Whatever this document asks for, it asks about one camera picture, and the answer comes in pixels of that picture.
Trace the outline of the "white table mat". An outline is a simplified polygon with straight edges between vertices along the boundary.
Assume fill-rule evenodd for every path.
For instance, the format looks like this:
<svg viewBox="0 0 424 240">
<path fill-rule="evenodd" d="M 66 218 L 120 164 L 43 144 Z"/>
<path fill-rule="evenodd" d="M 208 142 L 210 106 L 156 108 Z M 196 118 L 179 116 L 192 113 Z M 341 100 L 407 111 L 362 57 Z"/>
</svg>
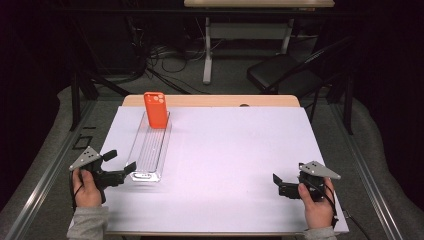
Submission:
<svg viewBox="0 0 424 240">
<path fill-rule="evenodd" d="M 129 235 L 283 235 L 306 229 L 298 165 L 323 160 L 300 107 L 173 107 L 162 176 L 105 191 L 107 231 Z"/>
</svg>

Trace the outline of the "clear plastic tray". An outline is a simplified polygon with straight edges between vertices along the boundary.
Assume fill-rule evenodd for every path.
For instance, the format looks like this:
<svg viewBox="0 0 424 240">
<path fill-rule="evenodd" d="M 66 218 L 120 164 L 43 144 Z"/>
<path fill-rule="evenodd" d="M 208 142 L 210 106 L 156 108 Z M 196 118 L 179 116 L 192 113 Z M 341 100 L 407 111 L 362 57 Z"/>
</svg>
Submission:
<svg viewBox="0 0 424 240">
<path fill-rule="evenodd" d="M 165 128 L 155 129 L 150 126 L 147 113 L 143 114 L 127 161 L 128 165 L 136 163 L 130 174 L 134 182 L 161 180 L 171 131 L 171 121 Z"/>
</svg>

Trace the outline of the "black metal stand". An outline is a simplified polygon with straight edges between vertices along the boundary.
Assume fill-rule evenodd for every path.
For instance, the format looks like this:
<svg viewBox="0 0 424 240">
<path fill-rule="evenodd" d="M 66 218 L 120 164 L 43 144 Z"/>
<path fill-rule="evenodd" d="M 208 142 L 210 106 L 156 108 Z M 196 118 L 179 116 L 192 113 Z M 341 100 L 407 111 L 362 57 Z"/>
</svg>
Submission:
<svg viewBox="0 0 424 240">
<path fill-rule="evenodd" d="M 81 121 L 81 101 L 80 93 L 88 100 L 96 100 L 99 92 L 95 87 L 95 83 L 99 83 L 110 90 L 118 93 L 120 96 L 126 97 L 130 92 L 112 83 L 106 78 L 89 70 L 76 70 L 71 78 L 71 100 L 72 100 L 72 125 L 71 131 L 74 131 Z"/>
<path fill-rule="evenodd" d="M 353 90 L 354 90 L 354 78 L 351 73 L 341 73 L 335 78 L 327 101 L 331 104 L 338 103 L 343 100 L 343 117 L 342 123 L 346 131 L 352 135 L 352 105 L 353 105 Z"/>
</svg>

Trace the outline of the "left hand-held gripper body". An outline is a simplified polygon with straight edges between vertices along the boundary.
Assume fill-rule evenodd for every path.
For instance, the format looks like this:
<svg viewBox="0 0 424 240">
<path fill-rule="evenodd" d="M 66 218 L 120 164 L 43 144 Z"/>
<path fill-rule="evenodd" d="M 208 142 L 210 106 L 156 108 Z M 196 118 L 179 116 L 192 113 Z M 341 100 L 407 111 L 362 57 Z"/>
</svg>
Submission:
<svg viewBox="0 0 424 240">
<path fill-rule="evenodd" d="M 106 171 L 102 169 L 104 163 L 102 155 L 88 146 L 80 156 L 70 165 L 69 170 L 74 171 L 75 169 L 84 169 L 89 171 L 95 181 L 97 189 L 100 191 L 102 202 L 106 202 L 104 190 L 107 187 L 116 187 L 123 184 L 126 178 L 124 168 L 116 171 Z"/>
</svg>

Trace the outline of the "orange phone case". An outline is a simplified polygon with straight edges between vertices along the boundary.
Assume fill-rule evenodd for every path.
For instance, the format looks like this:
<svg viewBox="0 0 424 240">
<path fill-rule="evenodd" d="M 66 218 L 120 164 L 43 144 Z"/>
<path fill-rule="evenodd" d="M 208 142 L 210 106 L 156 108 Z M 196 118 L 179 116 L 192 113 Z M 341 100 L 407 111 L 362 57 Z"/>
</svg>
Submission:
<svg viewBox="0 0 424 240">
<path fill-rule="evenodd" d="M 165 95 L 161 92 L 146 92 L 144 103 L 150 127 L 164 129 L 168 122 Z"/>
</svg>

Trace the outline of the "person's left hand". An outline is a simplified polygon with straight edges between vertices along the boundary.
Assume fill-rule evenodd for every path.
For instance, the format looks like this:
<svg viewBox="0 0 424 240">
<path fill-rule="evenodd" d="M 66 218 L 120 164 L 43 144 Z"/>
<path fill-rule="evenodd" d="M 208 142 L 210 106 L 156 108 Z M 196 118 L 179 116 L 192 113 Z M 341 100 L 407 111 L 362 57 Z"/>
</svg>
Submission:
<svg viewBox="0 0 424 240">
<path fill-rule="evenodd" d="M 100 191 L 92 174 L 79 168 L 73 171 L 73 196 L 77 207 L 99 207 L 102 205 Z"/>
</svg>

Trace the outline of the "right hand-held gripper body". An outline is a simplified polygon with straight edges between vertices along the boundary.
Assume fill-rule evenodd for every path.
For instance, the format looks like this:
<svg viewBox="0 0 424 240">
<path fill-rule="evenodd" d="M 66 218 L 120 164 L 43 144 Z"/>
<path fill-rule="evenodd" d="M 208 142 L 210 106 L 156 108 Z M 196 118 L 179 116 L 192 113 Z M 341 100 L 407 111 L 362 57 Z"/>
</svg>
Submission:
<svg viewBox="0 0 424 240">
<path fill-rule="evenodd" d="M 298 185 L 303 183 L 307 187 L 312 200 L 319 202 L 326 196 L 325 178 L 339 180 L 341 175 L 317 161 L 304 163 L 303 167 L 299 169 L 298 183 L 288 183 L 282 180 L 283 186 L 278 187 L 279 195 L 289 199 L 299 199 Z"/>
</svg>

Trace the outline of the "black folding chair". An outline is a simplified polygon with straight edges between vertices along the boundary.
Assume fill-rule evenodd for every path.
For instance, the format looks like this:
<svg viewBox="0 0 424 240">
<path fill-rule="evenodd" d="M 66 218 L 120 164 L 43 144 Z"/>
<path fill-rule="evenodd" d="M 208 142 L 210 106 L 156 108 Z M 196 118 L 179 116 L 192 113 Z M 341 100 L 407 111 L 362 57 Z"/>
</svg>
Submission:
<svg viewBox="0 0 424 240">
<path fill-rule="evenodd" d="M 289 54 L 278 54 L 247 69 L 247 79 L 260 94 L 293 95 L 298 99 L 314 95 L 309 120 L 313 121 L 320 90 L 342 76 L 341 58 L 352 46 L 353 37 L 345 37 L 296 61 Z"/>
</svg>

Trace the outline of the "white-legged desk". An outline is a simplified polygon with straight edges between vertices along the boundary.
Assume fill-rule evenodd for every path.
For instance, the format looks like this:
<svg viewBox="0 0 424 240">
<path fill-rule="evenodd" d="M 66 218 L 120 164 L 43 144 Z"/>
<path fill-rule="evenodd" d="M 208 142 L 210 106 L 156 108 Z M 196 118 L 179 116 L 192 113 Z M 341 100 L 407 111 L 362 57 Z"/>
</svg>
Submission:
<svg viewBox="0 0 424 240">
<path fill-rule="evenodd" d="M 235 8 L 236 10 L 260 10 L 270 9 L 294 9 L 314 11 L 316 8 L 332 8 L 334 0 L 184 0 L 185 7 L 215 9 Z M 259 23 L 254 20 L 252 23 L 246 20 L 211 20 L 205 18 L 205 65 L 203 83 L 211 83 L 212 75 L 212 39 L 280 39 L 282 41 L 280 52 L 287 52 L 293 29 L 294 19 L 277 20 L 271 23 Z"/>
</svg>

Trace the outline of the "person's right hand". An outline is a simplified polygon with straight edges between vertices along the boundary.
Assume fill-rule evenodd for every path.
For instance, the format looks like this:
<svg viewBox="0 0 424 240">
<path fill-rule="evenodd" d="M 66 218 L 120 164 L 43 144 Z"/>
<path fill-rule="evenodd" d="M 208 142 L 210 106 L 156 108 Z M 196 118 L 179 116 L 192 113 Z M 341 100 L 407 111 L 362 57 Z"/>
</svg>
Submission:
<svg viewBox="0 0 424 240">
<path fill-rule="evenodd" d="M 331 227 L 334 211 L 334 186 L 329 178 L 324 179 L 326 185 L 326 198 L 321 202 L 314 202 L 307 187 L 300 183 L 298 186 L 299 195 L 304 203 L 304 215 L 309 229 Z"/>
</svg>

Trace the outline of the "aluminium floor rail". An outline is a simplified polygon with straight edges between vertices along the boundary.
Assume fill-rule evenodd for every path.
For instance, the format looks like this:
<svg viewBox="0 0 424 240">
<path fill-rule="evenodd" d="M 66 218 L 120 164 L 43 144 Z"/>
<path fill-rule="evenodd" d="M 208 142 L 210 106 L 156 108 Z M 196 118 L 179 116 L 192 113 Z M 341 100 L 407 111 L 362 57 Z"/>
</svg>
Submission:
<svg viewBox="0 0 424 240">
<path fill-rule="evenodd" d="M 389 210 L 385 199 L 383 198 L 383 195 L 378 189 L 378 186 L 368 168 L 363 154 L 361 153 L 354 137 L 350 135 L 345 128 L 342 119 L 343 113 L 341 108 L 334 104 L 330 104 L 329 107 L 335 118 L 339 131 L 342 133 L 343 138 L 345 139 L 345 142 L 347 143 L 347 146 L 351 152 L 357 173 L 363 183 L 363 186 L 388 240 L 404 240 L 392 216 L 392 213 Z"/>
<path fill-rule="evenodd" d="M 65 157 L 77 141 L 82 125 L 89 118 L 95 100 L 83 103 L 79 122 L 71 130 L 72 110 L 62 101 L 53 127 L 23 180 L 0 212 L 0 240 L 22 240 L 45 201 L 65 163 Z"/>
</svg>

